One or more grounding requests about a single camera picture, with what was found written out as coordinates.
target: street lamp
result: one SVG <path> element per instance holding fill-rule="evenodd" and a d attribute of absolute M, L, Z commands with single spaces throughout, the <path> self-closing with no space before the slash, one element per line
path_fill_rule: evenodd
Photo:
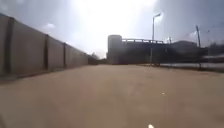
<path fill-rule="evenodd" d="M 155 19 L 157 17 L 160 17 L 161 16 L 161 13 L 153 16 L 153 19 L 152 19 L 152 43 L 154 42 L 154 28 L 155 28 Z M 151 47 L 151 53 L 150 53 L 150 65 L 152 65 L 152 55 L 153 55 L 153 49 Z"/>

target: fence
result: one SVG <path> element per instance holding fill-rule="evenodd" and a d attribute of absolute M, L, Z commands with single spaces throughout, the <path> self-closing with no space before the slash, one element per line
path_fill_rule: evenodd
<path fill-rule="evenodd" d="M 0 76 L 26 75 L 89 64 L 72 46 L 0 15 Z"/>
<path fill-rule="evenodd" d="M 224 71 L 224 22 L 192 28 L 176 42 L 172 42 L 168 63 L 162 66 Z"/>

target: building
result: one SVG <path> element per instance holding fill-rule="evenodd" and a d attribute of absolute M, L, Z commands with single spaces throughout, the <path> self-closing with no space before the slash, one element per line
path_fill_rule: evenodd
<path fill-rule="evenodd" d="M 150 60 L 160 63 L 166 48 L 167 44 L 163 41 L 124 39 L 120 35 L 110 35 L 107 60 L 109 64 L 141 64 L 149 63 Z"/>

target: asphalt road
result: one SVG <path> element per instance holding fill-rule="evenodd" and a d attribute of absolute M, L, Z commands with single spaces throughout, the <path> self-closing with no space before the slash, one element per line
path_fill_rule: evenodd
<path fill-rule="evenodd" d="M 223 128 L 224 74 L 88 66 L 0 85 L 0 128 Z"/>

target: concrete wall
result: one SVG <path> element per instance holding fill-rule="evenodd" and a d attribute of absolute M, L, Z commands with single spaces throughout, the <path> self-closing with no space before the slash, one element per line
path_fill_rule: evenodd
<path fill-rule="evenodd" d="M 15 21 L 11 40 L 11 73 L 30 74 L 44 70 L 45 35 Z"/>
<path fill-rule="evenodd" d="M 87 64 L 84 52 L 0 14 L 0 76 L 31 75 Z"/>
<path fill-rule="evenodd" d="M 75 53 L 76 51 L 73 49 L 72 46 L 70 45 L 66 45 L 66 67 L 67 68 L 72 68 L 75 67 L 75 63 L 76 63 L 76 58 L 75 58 Z"/>
<path fill-rule="evenodd" d="M 62 69 L 64 67 L 63 43 L 48 37 L 48 69 Z"/>
<path fill-rule="evenodd" d="M 9 17 L 0 14 L 0 76 L 4 74 L 4 59 L 5 59 L 5 48 L 4 40 L 6 36 L 6 28 Z"/>
<path fill-rule="evenodd" d="M 68 68 L 78 67 L 88 64 L 88 55 L 84 52 L 66 45 L 66 65 Z"/>

